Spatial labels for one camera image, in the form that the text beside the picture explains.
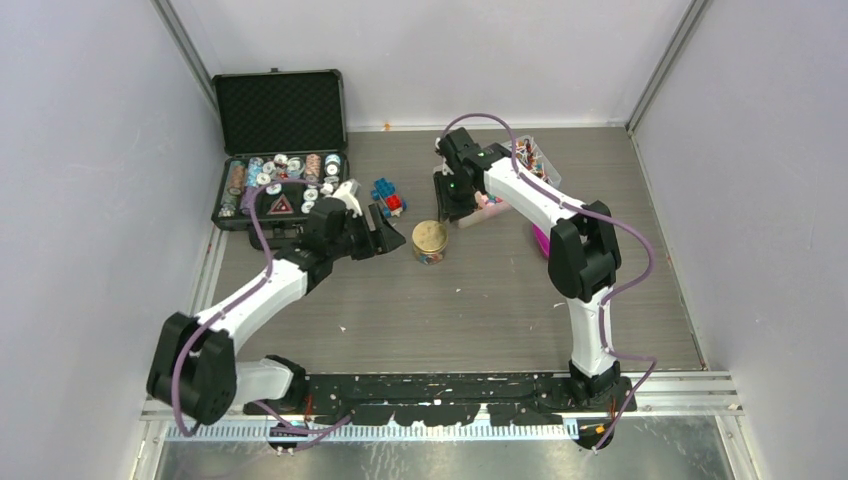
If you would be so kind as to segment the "gold jar lid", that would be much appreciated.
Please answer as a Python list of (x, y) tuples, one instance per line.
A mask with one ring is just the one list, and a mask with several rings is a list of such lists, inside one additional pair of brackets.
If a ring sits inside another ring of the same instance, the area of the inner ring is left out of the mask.
[(448, 243), (447, 227), (436, 220), (425, 220), (412, 230), (413, 248), (418, 254), (441, 253)]

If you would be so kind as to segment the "clear plastic jar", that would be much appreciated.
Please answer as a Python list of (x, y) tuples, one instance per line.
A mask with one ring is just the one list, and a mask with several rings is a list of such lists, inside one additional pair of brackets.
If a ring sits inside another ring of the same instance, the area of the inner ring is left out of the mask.
[(440, 263), (445, 258), (445, 248), (427, 250), (420, 248), (418, 245), (413, 246), (413, 251), (416, 260), (424, 265), (435, 265)]

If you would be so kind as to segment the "magenta plastic scoop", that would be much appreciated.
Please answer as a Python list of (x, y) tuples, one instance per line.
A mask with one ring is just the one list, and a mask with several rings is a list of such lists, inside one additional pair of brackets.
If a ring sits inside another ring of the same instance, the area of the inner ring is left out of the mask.
[(533, 226), (532, 231), (542, 256), (548, 259), (550, 255), (550, 240), (548, 235), (536, 225)]

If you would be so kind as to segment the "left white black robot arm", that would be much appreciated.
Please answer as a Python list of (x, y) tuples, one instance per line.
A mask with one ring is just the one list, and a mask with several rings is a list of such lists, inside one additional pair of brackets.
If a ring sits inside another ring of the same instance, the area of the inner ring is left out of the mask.
[(298, 412), (307, 398), (305, 371), (276, 355), (239, 362), (246, 341), (274, 315), (305, 297), (343, 258), (364, 260), (390, 253), (404, 236), (372, 204), (326, 197), (307, 216), (303, 231), (279, 248), (252, 282), (221, 303), (188, 316), (176, 312), (162, 327), (146, 390), (181, 420), (212, 425), (235, 404), (270, 401), (280, 412)]

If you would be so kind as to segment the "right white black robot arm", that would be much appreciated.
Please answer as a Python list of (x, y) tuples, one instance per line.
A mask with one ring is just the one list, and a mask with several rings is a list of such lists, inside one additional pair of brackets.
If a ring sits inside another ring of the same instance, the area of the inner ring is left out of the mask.
[(435, 142), (442, 157), (435, 174), (437, 196), (447, 217), (471, 211), (477, 194), (502, 199), (534, 226), (548, 231), (548, 277), (565, 297), (572, 329), (570, 377), (574, 403), (596, 410), (621, 377), (611, 353), (611, 325), (605, 299), (616, 282), (622, 259), (605, 204), (576, 201), (534, 175), (501, 144), (482, 146), (464, 128)]

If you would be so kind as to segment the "blue red brick toy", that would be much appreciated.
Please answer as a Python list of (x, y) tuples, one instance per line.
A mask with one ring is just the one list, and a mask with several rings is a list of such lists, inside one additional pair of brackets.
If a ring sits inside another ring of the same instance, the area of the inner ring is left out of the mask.
[(407, 203), (399, 194), (395, 184), (385, 177), (374, 181), (370, 195), (372, 200), (379, 204), (386, 218), (399, 217), (407, 209)]

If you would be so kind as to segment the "clear compartment candy box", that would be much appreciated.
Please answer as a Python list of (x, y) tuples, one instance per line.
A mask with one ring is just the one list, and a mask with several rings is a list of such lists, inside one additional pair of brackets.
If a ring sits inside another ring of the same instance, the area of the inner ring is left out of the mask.
[(518, 138), (516, 159), (509, 141), (490, 145), (481, 152), (494, 159), (472, 192), (473, 208), (457, 220), (461, 229), (482, 223), (508, 210), (515, 210), (533, 225), (534, 231), (546, 237), (561, 216), (558, 192), (561, 176), (550, 165), (533, 137)]

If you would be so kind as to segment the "black poker chip case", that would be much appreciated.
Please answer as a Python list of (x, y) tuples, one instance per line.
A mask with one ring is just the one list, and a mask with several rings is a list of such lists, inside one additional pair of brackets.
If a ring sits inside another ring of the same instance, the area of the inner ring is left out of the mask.
[(344, 80), (337, 69), (222, 74), (213, 79), (224, 151), (213, 223), (251, 228), (246, 196), (266, 177), (338, 185), (350, 176)]

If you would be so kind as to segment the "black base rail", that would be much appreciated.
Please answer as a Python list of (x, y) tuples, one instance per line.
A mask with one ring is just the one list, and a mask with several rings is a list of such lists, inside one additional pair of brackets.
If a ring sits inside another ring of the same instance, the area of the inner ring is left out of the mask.
[(466, 426), (480, 415), (496, 427), (555, 425), (567, 413), (610, 420), (632, 411), (631, 387), (625, 376), (597, 387), (555, 373), (312, 374), (266, 404), (326, 425), (348, 417), (357, 426)]

